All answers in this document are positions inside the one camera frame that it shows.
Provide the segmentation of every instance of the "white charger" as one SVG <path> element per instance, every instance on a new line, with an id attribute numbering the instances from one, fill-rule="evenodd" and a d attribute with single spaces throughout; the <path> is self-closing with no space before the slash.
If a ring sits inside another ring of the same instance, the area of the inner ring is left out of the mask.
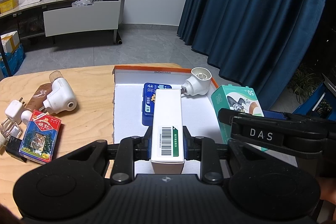
<path id="1" fill-rule="evenodd" d="M 9 106 L 5 110 L 6 116 L 10 120 L 16 122 L 17 124 L 20 124 L 21 114 L 22 114 L 22 112 L 24 112 L 26 110 L 25 107 L 24 107 L 25 102 L 21 102 L 22 99 L 23 98 L 21 97 L 20 100 L 11 101 L 11 103 L 9 104 Z"/>
<path id="2" fill-rule="evenodd" d="M 186 95 L 205 95 L 211 83 L 211 72 L 205 68 L 193 68 L 191 70 L 191 77 L 189 77 L 182 85 L 181 92 Z"/>

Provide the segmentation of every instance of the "yellow box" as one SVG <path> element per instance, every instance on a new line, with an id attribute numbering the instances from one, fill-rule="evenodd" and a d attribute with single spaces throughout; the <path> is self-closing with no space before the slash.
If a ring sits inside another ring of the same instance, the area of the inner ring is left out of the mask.
<path id="1" fill-rule="evenodd" d="M 7 12 L 19 6 L 19 0 L 2 0 L 0 1 L 0 13 Z"/>

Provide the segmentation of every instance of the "tiger picture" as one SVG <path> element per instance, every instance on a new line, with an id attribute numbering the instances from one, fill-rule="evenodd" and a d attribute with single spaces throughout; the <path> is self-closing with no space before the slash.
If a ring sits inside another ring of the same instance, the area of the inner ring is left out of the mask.
<path id="1" fill-rule="evenodd" d="M 30 147 L 36 150 L 43 151 L 45 144 L 45 135 L 35 132 L 35 136 L 30 144 Z"/>

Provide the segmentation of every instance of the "green plant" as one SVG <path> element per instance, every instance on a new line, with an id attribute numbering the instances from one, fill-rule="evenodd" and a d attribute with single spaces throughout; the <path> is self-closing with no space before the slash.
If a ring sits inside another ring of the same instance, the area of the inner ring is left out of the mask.
<path id="1" fill-rule="evenodd" d="M 320 85 L 322 79 L 315 76 L 312 70 L 301 64 L 295 71 L 292 79 L 287 85 L 289 91 L 296 94 L 296 100 L 299 104 L 304 103 Z M 319 114 L 321 118 L 326 118 L 332 110 L 329 103 L 322 99 L 315 112 Z"/>
<path id="2" fill-rule="evenodd" d="M 315 91 L 320 80 L 315 77 L 310 68 L 301 64 L 295 71 L 292 79 L 288 83 L 288 90 L 296 94 L 296 99 L 299 104 L 306 101 Z"/>

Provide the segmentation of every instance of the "green box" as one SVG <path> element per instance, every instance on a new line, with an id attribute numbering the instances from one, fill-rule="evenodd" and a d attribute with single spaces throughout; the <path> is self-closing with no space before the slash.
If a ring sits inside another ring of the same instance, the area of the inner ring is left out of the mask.
<path id="1" fill-rule="evenodd" d="M 217 119 L 218 112 L 221 108 L 237 110 L 240 112 L 264 117 L 254 90 L 248 86 L 221 85 L 211 95 L 211 101 L 215 109 Z M 231 139 L 231 126 L 220 121 L 218 121 L 218 123 L 223 143 L 227 144 L 228 140 Z M 259 148 L 262 151 L 267 150 L 259 146 L 254 147 Z"/>

